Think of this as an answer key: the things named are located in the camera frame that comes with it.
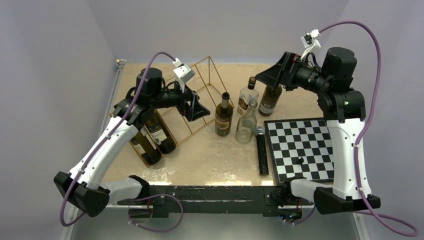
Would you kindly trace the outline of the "green wine bottle silver neck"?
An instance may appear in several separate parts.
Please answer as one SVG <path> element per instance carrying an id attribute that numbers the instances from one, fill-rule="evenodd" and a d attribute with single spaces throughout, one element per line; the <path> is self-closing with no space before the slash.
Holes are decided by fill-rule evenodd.
<path id="1" fill-rule="evenodd" d="M 215 109 L 215 133 L 220 137 L 227 136 L 231 131 L 234 108 L 230 103 L 230 94 L 224 92 L 221 95 L 221 103 Z"/>

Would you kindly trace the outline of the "clear glass bottle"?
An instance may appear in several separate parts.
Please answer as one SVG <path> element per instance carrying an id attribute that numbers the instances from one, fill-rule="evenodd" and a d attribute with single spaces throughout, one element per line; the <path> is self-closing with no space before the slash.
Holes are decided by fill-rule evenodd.
<path id="1" fill-rule="evenodd" d="M 251 99 L 248 103 L 248 108 L 244 115 L 242 115 L 237 123 L 235 139 L 241 144 L 247 144 L 251 141 L 254 135 L 254 131 L 257 127 L 257 118 L 256 118 L 256 107 L 258 106 L 258 101 L 256 99 Z"/>

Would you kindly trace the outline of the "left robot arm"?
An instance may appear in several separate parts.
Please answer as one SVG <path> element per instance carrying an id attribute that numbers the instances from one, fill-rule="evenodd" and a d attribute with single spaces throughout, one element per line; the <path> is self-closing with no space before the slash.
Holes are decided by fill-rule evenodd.
<path id="1" fill-rule="evenodd" d="M 175 80 L 170 88 L 163 83 L 159 69 L 145 68 L 136 88 L 115 105 L 108 125 L 87 154 L 71 170 L 55 175 L 53 182 L 63 197 L 61 217 L 67 203 L 96 217 L 113 202 L 131 199 L 142 205 L 148 201 L 148 184 L 140 178 L 129 177 L 112 186 L 101 183 L 119 152 L 141 132 L 155 110 L 175 107 L 189 122 L 210 115 L 196 91 L 186 85 L 195 72 L 188 65 L 181 65 L 173 73 Z"/>

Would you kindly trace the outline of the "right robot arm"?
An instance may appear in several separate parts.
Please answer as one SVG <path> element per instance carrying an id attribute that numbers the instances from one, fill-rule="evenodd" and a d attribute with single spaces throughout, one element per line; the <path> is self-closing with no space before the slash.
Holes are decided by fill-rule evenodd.
<path id="1" fill-rule="evenodd" d="M 315 93 L 332 143 L 332 185 L 291 177 L 280 191 L 284 202 L 308 200 L 322 215 L 381 207 L 366 174 L 362 143 L 367 119 L 365 98 L 351 87 L 356 65 L 354 52 L 343 47 L 328 49 L 320 67 L 286 51 L 275 65 L 256 74 L 256 80 L 268 87 L 286 91 L 302 88 Z"/>

